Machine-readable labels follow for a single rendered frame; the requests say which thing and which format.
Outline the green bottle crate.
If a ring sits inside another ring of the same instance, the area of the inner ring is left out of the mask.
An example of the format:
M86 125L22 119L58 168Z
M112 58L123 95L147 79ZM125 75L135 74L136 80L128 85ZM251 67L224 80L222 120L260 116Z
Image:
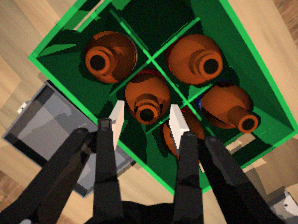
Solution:
M251 100L250 113L258 119L256 129L250 133L256 139L231 154L233 158L241 162L266 139L287 103L228 0L104 0L77 30L73 30L100 1L77 0L28 59L96 125L99 118L110 116L118 100L123 101L129 80L138 72L143 68L159 71L171 95L167 112L153 124L144 125L133 118L124 105L124 122L117 145L164 188L175 187L178 168L178 157L165 150L159 129L170 117L171 104L178 105L179 109L189 106L203 127L204 139L215 136L226 147L245 134L237 128L222 129L212 125L193 101L223 76L247 92ZM123 81L101 82L85 66L86 44L102 31L125 34L137 43L137 64L131 76ZM199 86L179 81L165 61L167 47L180 36L191 34L212 38L222 55L221 73Z

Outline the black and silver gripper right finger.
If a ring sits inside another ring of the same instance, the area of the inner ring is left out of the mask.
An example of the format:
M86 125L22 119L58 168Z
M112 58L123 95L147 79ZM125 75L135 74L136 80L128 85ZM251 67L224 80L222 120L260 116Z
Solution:
M171 104L169 128L179 155L173 224L204 224L199 160L227 224L285 224L221 140L215 136L198 138L186 123L178 105Z

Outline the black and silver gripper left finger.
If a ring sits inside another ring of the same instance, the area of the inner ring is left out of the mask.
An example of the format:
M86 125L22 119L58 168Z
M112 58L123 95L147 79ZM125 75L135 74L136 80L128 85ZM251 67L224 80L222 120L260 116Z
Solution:
M21 195L0 212L0 224L56 224L89 157L96 153L92 224L125 224L115 149L124 122L124 101L97 131L77 128Z

